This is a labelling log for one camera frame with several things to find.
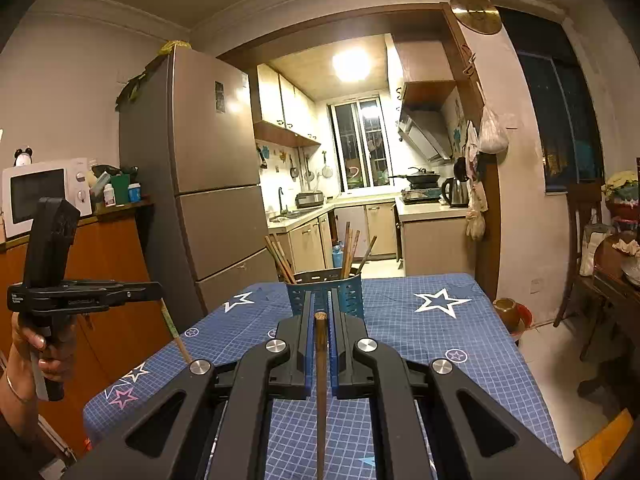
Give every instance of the gas stove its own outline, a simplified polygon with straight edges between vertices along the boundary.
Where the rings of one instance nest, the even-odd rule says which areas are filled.
[[[402,202],[405,204],[437,202],[440,199],[440,188],[436,186],[420,189],[403,189],[400,195]]]

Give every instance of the range hood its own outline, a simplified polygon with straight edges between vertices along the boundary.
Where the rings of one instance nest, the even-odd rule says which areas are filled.
[[[440,112],[402,107],[398,134],[433,166],[451,162],[453,150]]]

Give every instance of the electric kettle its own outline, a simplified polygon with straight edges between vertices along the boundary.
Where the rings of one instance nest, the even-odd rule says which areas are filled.
[[[451,207],[466,207],[469,205],[469,193],[466,183],[456,178],[448,178],[440,187],[442,197]]]

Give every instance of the metal screw cap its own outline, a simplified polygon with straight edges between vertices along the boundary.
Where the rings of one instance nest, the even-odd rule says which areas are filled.
[[[453,365],[446,359],[436,359],[431,364],[431,368],[433,368],[433,371],[437,374],[445,375],[453,370]]]
[[[274,354],[279,354],[287,347],[287,344],[282,339],[271,339],[267,341],[267,350]]]
[[[192,374],[204,375],[211,370],[211,363],[205,359],[196,359],[189,365]]]
[[[358,348],[363,352],[373,352],[376,348],[378,348],[378,343],[376,343],[373,339],[369,337],[364,337],[360,339],[357,345],[358,345]]]

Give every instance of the chair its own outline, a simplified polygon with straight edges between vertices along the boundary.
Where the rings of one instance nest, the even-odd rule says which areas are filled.
[[[625,408],[603,430],[577,447],[570,465],[580,474],[580,480],[602,478],[599,475],[605,469],[607,469],[603,473],[605,478],[626,478],[623,473],[626,468],[629,468],[628,466],[631,466],[629,456],[638,452],[636,434],[639,428],[636,426],[634,434],[630,435],[633,427],[633,417]],[[616,462],[627,462],[627,464],[611,463],[619,449],[620,453]]]
[[[578,271],[580,269],[580,261],[582,260],[582,237],[584,235],[585,226],[591,222],[593,211],[596,212],[598,222],[602,222],[602,206],[600,201],[602,194],[600,190],[600,182],[589,182],[587,184],[569,184],[567,186],[567,206],[569,211],[569,264],[566,272],[566,285],[564,286],[564,295],[562,304],[558,310],[558,315],[554,321],[557,327],[566,311],[571,297],[574,285],[581,286],[592,296],[600,298],[596,313],[593,315],[589,327],[589,335],[585,341],[582,351],[580,352],[580,360],[586,356],[587,349],[591,344],[596,327],[604,315],[604,307],[607,299],[593,285],[593,276],[581,276]],[[576,226],[576,216],[578,218],[578,226]]]

